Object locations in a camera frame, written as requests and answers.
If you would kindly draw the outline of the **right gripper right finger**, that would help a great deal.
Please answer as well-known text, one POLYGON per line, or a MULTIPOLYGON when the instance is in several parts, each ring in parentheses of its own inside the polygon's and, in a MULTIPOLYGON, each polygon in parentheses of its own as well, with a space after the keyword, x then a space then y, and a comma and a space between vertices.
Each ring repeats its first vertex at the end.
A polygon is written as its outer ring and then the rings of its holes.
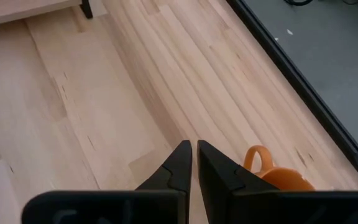
POLYGON ((358 223, 358 191, 280 190, 205 140, 198 177, 210 223, 358 223))

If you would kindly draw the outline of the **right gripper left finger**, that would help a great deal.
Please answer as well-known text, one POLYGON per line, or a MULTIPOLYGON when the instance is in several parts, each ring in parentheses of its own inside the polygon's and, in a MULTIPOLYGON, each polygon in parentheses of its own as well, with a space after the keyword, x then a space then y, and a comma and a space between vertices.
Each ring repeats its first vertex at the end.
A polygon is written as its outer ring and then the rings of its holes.
POLYGON ((182 141, 134 190, 54 190, 29 200, 22 224, 188 223, 192 147, 182 141))

